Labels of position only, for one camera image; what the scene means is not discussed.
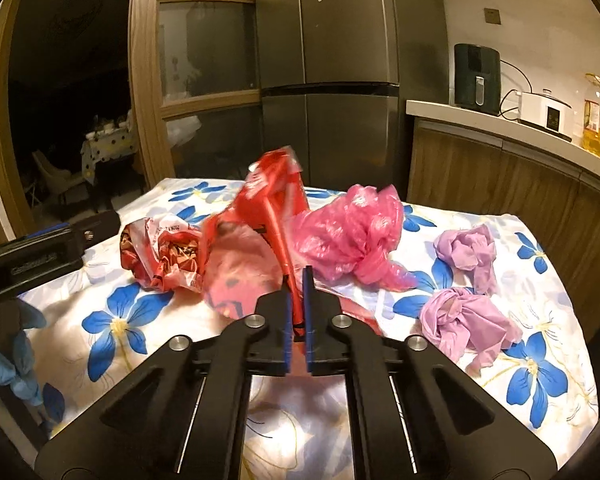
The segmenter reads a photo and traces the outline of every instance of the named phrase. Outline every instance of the white countertop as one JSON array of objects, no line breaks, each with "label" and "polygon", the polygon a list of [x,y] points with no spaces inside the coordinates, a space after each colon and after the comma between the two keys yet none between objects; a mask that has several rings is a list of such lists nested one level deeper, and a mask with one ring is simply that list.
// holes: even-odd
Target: white countertop
[{"label": "white countertop", "polygon": [[407,115],[448,124],[457,124],[492,134],[503,139],[526,144],[542,152],[557,156],[600,178],[600,158],[580,146],[551,134],[519,124],[515,121],[481,114],[450,105],[425,101],[407,101]]}]

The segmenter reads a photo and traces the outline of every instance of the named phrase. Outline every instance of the metal screw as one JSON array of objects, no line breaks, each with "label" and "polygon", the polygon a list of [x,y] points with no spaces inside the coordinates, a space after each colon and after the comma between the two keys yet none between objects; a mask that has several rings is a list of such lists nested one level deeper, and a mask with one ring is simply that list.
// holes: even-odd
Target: metal screw
[{"label": "metal screw", "polygon": [[264,316],[261,316],[260,314],[251,314],[244,318],[244,324],[249,328],[260,328],[264,325],[264,322]]},{"label": "metal screw", "polygon": [[175,350],[176,352],[180,352],[181,350],[185,350],[189,347],[189,338],[183,335],[177,335],[176,337],[172,337],[169,339],[169,348],[171,350]]},{"label": "metal screw", "polygon": [[407,345],[409,345],[411,350],[419,352],[420,350],[424,350],[429,344],[421,335],[415,335],[407,339]]},{"label": "metal screw", "polygon": [[331,318],[331,323],[338,328],[347,328],[351,326],[351,318],[349,316],[345,316],[344,314],[338,314],[337,316],[333,316]]}]

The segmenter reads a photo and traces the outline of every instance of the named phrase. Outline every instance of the refrigerator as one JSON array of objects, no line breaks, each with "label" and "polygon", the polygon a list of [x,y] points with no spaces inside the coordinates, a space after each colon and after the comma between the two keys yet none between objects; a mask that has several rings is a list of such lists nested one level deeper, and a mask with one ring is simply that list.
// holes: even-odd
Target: refrigerator
[{"label": "refrigerator", "polygon": [[256,0],[264,149],[309,186],[406,194],[404,102],[448,102],[443,0]]}]

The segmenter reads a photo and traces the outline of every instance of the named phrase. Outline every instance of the floral bedsheet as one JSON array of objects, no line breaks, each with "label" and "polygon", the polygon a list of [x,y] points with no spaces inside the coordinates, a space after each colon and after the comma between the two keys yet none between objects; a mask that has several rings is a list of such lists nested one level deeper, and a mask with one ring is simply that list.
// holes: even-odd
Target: floral bedsheet
[{"label": "floral bedsheet", "polygon": [[[224,209],[241,182],[167,179],[122,208],[122,225],[173,212],[197,224]],[[337,192],[307,188],[311,208]],[[334,285],[375,313],[387,336],[414,328],[427,299],[441,288],[470,286],[436,258],[433,240],[447,229],[488,225],[496,243],[499,293],[493,302],[523,329],[523,341],[502,352],[475,378],[554,452],[558,466],[578,449],[598,420],[596,385],[570,299],[534,236],[515,216],[476,216],[405,205],[400,245],[392,258],[417,271],[418,288],[403,294]],[[171,336],[217,335],[227,321],[188,290],[147,292],[120,267],[118,240],[87,251],[81,270],[23,295],[42,311],[46,327],[29,330],[47,423],[57,434]],[[459,362],[472,360],[466,353]],[[344,380],[340,377],[261,378],[251,390],[242,478],[352,479]]]}]

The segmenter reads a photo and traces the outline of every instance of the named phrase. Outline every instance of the chair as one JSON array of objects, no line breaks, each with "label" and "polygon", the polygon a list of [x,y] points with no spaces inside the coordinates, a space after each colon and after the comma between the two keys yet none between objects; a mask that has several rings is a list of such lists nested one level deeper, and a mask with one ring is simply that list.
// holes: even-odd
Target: chair
[{"label": "chair", "polygon": [[56,168],[40,150],[36,150],[31,155],[42,174],[42,178],[45,179],[49,192],[58,197],[58,202],[62,203],[62,200],[64,200],[66,204],[65,193],[72,187],[86,183],[81,173],[71,174],[69,170]]}]

